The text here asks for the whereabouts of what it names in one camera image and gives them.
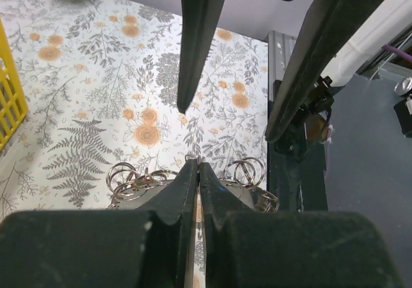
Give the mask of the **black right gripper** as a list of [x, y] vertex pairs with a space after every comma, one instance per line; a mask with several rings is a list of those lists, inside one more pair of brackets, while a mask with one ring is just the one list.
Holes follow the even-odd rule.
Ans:
[[[304, 18], [265, 138], [276, 142], [331, 59], [384, 0], [314, 0]], [[200, 81], [225, 0], [181, 0], [177, 108], [185, 113]]]

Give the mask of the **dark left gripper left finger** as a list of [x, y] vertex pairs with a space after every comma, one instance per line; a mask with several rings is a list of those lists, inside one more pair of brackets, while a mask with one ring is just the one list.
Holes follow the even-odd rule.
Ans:
[[136, 209], [20, 211], [1, 222], [2, 287], [191, 287], [198, 163]]

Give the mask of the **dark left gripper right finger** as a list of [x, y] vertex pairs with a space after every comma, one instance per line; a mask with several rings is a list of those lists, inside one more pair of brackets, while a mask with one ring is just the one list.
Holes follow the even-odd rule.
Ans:
[[252, 210], [199, 167], [207, 287], [401, 287], [376, 226], [353, 212]]

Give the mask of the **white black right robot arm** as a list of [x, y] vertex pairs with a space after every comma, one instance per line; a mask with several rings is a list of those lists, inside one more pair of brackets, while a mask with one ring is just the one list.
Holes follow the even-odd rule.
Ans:
[[[185, 113], [225, 0], [181, 0], [182, 42], [177, 107]], [[344, 86], [353, 74], [411, 23], [411, 0], [314, 0], [305, 15], [265, 133], [277, 141], [320, 77]]]

